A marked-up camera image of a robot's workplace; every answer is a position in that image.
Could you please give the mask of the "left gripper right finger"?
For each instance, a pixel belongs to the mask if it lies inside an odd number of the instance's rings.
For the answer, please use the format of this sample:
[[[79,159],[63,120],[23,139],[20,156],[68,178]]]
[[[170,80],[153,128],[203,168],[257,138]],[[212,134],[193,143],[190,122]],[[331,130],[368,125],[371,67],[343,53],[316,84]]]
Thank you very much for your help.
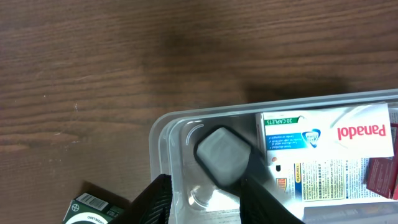
[[[243,179],[240,187],[239,215],[242,224],[303,224],[256,181]]]

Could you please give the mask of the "green Zam-Buk box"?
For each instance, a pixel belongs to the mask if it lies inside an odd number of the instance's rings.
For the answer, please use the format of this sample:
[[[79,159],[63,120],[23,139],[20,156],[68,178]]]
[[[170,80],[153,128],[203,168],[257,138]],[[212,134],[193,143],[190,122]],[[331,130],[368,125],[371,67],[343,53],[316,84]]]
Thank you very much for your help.
[[[63,224],[108,224],[121,215],[124,209],[95,197],[83,193],[74,198],[63,218]]]

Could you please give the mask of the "white Panadol box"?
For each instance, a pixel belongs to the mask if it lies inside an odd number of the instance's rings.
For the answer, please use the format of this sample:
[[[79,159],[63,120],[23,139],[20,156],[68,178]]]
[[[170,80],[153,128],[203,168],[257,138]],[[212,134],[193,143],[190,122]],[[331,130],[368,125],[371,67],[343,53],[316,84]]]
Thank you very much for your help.
[[[270,166],[394,155],[387,103],[256,114]]]

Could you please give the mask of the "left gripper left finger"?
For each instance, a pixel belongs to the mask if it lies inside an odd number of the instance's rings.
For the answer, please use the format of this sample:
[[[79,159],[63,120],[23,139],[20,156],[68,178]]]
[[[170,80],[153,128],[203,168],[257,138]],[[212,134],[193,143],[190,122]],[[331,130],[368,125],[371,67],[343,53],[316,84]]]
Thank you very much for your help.
[[[168,224],[171,205],[171,176],[160,174],[109,224]]]

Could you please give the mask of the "dark syrup bottle white cap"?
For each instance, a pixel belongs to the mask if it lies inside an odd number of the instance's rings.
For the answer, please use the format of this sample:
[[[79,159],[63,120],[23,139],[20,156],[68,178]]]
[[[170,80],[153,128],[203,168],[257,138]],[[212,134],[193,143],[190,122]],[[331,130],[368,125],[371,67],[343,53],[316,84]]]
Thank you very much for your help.
[[[228,126],[215,126],[194,146],[193,155],[209,179],[221,190],[241,196],[253,145]]]

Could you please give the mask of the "red medicine box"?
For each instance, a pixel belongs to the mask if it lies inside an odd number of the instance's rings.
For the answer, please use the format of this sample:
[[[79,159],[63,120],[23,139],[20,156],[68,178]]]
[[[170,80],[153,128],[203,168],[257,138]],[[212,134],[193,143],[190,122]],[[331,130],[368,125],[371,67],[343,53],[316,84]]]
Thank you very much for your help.
[[[370,158],[366,188],[387,199],[397,200],[397,124],[391,123],[394,156]]]

